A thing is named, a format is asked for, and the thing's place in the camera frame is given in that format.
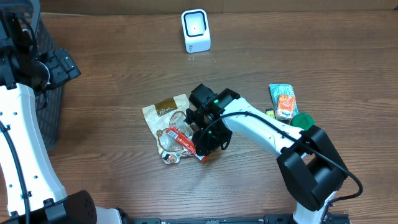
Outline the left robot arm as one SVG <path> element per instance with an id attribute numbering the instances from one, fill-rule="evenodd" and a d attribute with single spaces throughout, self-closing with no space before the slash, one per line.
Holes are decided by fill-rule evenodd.
<path id="1" fill-rule="evenodd" d="M 40 54 L 29 22 L 1 12 L 1 169 L 8 223 L 132 223 L 120 208 L 95 205 L 85 190 L 68 195 L 47 154 L 35 98 L 79 75 L 64 48 Z"/>

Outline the brown snack pouch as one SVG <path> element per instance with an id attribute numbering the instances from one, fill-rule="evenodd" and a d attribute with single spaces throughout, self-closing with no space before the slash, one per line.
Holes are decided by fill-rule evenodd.
<path id="1" fill-rule="evenodd" d="M 192 149 L 183 146 L 167 133 L 170 127 L 175 127 L 177 133 L 184 134 L 188 139 L 193 137 L 194 130 L 185 122 L 189 107 L 187 96 L 182 94 L 142 109 L 144 119 L 155 137 L 160 158 L 166 164 L 178 164 L 182 158 L 196 155 Z"/>

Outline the red item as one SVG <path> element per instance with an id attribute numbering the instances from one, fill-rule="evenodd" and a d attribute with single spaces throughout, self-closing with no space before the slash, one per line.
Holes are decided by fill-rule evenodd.
<path id="1" fill-rule="evenodd" d="M 199 156 L 196 152 L 196 147 L 191 139 L 186 137 L 183 133 L 181 133 L 175 126 L 171 126 L 166 130 L 166 133 L 176 140 L 183 148 L 185 148 L 190 154 L 197 157 L 200 161 L 205 162 L 207 156 Z"/>

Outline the orange snack packet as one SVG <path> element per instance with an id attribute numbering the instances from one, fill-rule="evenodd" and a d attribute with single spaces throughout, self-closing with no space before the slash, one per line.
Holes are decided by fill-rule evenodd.
<path id="1" fill-rule="evenodd" d="M 294 117 L 296 98 L 290 95 L 279 95 L 275 117 L 278 120 L 291 120 Z"/>

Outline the green lid jar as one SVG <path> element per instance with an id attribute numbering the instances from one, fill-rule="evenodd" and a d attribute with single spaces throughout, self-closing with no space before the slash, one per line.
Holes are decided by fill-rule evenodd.
<path id="1" fill-rule="evenodd" d="M 313 118 L 309 114 L 299 113 L 295 115 L 290 125 L 298 128 L 302 128 L 303 130 L 308 130 L 315 124 Z"/>

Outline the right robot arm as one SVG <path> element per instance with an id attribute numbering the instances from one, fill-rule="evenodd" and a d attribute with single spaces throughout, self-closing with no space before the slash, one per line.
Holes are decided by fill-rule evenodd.
<path id="1" fill-rule="evenodd" d="M 313 125 L 307 130 L 280 122 L 251 106 L 238 93 L 217 94 L 204 85 L 190 94 L 194 110 L 186 122 L 198 127 L 192 141 L 199 156 L 226 149 L 233 133 L 246 136 L 276 159 L 287 190 L 297 201 L 291 215 L 266 215 L 265 223 L 349 223 L 328 212 L 347 178 L 347 167 L 330 138 Z"/>

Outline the teal snack packet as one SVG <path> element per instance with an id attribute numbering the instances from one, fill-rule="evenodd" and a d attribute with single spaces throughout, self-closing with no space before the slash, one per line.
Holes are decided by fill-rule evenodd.
<path id="1" fill-rule="evenodd" d="M 283 94 L 283 95 L 290 95 L 290 96 L 294 96 L 295 97 L 293 86 L 290 85 L 290 84 L 275 84 L 275 83 L 271 83 L 269 85 L 269 90 L 270 90 L 271 99 L 272 99 L 273 106 L 274 106 L 274 112 L 276 111 L 277 98 L 278 98 L 279 95 Z M 298 111 L 298 108 L 297 108 L 297 100 L 296 100 L 295 109 L 294 109 L 294 116 L 297 115 L 298 113 L 299 113 L 299 111 Z"/>

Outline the yellow black item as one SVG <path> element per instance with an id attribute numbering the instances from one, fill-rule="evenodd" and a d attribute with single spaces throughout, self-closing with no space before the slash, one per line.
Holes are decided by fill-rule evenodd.
<path id="1" fill-rule="evenodd" d="M 273 119 L 276 119 L 275 112 L 272 108 L 266 109 L 266 115 L 270 116 Z"/>

